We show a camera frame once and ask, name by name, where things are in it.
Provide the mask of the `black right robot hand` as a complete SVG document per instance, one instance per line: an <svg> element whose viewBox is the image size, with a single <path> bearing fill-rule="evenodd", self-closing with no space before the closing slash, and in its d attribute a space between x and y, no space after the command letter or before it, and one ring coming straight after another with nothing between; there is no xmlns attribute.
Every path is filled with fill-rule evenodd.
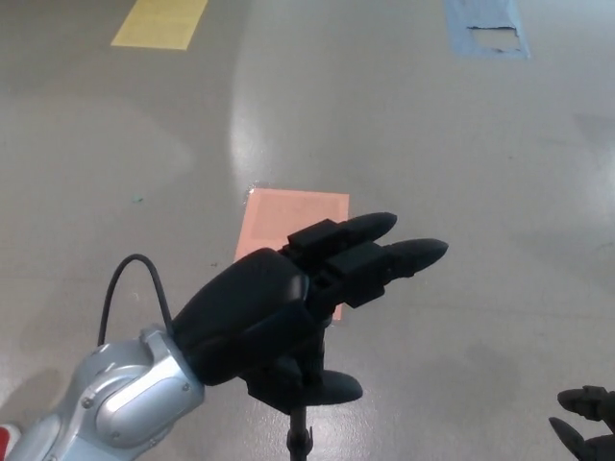
<svg viewBox="0 0 615 461"><path fill-rule="evenodd" d="M566 422L550 417L549 423L564 447L580 461L614 460L614 392L603 387L583 386L560 392L557 401L565 410L588 421L603 422L610 435L584 439Z"/></svg>

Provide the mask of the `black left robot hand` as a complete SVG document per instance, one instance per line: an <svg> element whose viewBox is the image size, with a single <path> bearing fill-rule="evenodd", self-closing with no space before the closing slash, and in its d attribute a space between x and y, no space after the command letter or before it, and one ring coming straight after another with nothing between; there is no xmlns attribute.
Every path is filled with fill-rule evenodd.
<svg viewBox="0 0 615 461"><path fill-rule="evenodd" d="M352 376L324 366L324 336L335 309L381 297L388 283L437 262L445 242L380 245L396 224L390 212L323 220L261 248L205 285L173 319L174 341L207 386L242 379L251 397L290 414L358 400Z"/></svg>

